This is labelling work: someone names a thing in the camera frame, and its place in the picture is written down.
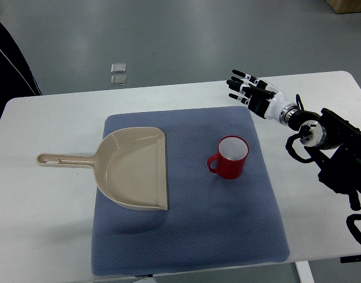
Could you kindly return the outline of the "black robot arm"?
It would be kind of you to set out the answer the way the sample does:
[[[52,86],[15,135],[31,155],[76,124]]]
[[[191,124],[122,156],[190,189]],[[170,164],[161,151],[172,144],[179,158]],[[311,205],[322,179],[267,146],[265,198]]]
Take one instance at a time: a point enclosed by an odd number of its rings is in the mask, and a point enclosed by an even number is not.
[[[300,163],[320,168],[319,182],[335,193],[347,195],[353,214],[346,225],[361,245],[361,131],[335,112],[323,108],[320,114],[306,111],[300,96],[296,105],[284,113],[284,122],[296,131],[287,139],[288,154]]]

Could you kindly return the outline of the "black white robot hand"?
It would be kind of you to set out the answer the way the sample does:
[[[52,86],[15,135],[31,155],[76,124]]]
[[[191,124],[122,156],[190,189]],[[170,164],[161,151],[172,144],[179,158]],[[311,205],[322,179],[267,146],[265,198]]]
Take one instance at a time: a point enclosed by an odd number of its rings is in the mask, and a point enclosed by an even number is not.
[[[233,92],[228,96],[242,103],[258,117],[287,124],[291,114],[300,109],[274,85],[239,70],[233,70],[232,73],[227,85]]]

